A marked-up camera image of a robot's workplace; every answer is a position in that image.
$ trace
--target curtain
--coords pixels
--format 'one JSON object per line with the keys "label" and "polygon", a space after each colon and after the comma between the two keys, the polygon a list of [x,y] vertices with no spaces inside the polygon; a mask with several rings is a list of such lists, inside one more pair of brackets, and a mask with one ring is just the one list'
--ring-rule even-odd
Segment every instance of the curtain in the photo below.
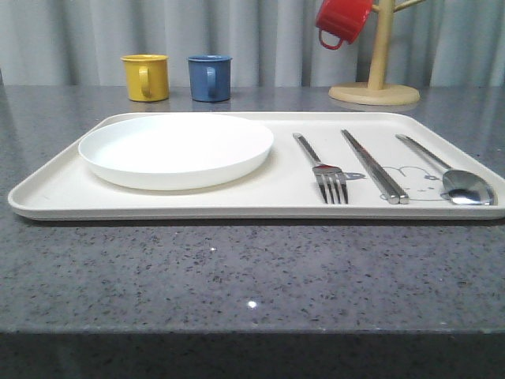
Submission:
{"label": "curtain", "polygon": [[[4,84],[125,85],[120,57],[169,56],[171,86],[187,57],[228,54],[233,86],[367,81],[377,14],[337,51],[320,46],[322,0],[1,0]],[[503,0],[425,0],[395,13],[387,82],[501,86]]]}

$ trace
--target mug handle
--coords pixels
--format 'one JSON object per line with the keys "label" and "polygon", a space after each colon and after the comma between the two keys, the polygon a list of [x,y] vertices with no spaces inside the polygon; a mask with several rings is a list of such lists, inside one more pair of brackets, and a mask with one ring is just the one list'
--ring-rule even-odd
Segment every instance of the mug handle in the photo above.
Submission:
{"label": "mug handle", "polygon": [[151,89],[149,88],[149,70],[147,67],[139,68],[140,77],[140,87],[142,88],[142,94],[145,97],[151,97]]}
{"label": "mug handle", "polygon": [[321,45],[323,45],[327,49],[337,50],[342,46],[342,44],[344,43],[344,40],[341,38],[339,40],[339,43],[337,43],[336,45],[328,45],[326,42],[323,41],[323,29],[319,29],[319,42],[321,43]]}
{"label": "mug handle", "polygon": [[207,67],[207,89],[208,97],[215,97],[215,69]]}

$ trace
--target wooden mug tree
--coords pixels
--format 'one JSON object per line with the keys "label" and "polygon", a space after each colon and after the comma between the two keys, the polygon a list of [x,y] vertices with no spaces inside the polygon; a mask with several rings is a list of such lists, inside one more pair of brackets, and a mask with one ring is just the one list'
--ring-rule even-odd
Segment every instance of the wooden mug tree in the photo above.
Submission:
{"label": "wooden mug tree", "polygon": [[406,0],[396,5],[395,0],[380,0],[378,6],[372,6],[378,19],[368,83],[338,84],[330,88],[330,97],[368,105],[404,105],[419,101],[418,90],[405,85],[387,84],[385,78],[394,13],[423,1]]}

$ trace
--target stainless steel fork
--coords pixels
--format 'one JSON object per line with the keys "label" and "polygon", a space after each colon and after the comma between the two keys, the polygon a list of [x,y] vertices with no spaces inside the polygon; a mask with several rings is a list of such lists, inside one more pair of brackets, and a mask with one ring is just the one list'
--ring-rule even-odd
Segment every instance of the stainless steel fork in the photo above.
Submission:
{"label": "stainless steel fork", "polygon": [[300,133],[293,133],[294,139],[307,153],[312,164],[312,172],[316,176],[317,185],[327,204],[347,204],[349,198],[347,195],[346,176],[340,167],[330,166],[321,162],[312,146]]}

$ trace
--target white tray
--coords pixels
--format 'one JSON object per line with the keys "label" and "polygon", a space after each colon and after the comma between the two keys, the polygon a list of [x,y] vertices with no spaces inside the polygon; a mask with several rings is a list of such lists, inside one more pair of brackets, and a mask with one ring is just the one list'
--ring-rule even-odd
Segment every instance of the white tray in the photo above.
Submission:
{"label": "white tray", "polygon": [[[227,112],[259,120],[275,135],[270,156],[247,176],[204,189],[129,189],[94,176],[77,153],[78,141],[9,193],[21,216],[34,220],[146,220],[209,218],[332,218],[491,220],[505,216],[505,181],[412,118],[389,113]],[[118,114],[94,129],[153,113]],[[366,174],[341,129],[348,129],[410,195],[390,205],[373,180],[348,181],[350,203],[323,203],[307,157],[293,139],[303,133],[320,158],[345,172]],[[497,205],[453,205],[440,196],[441,173],[395,138],[418,140],[450,165],[472,171],[495,189]]]}

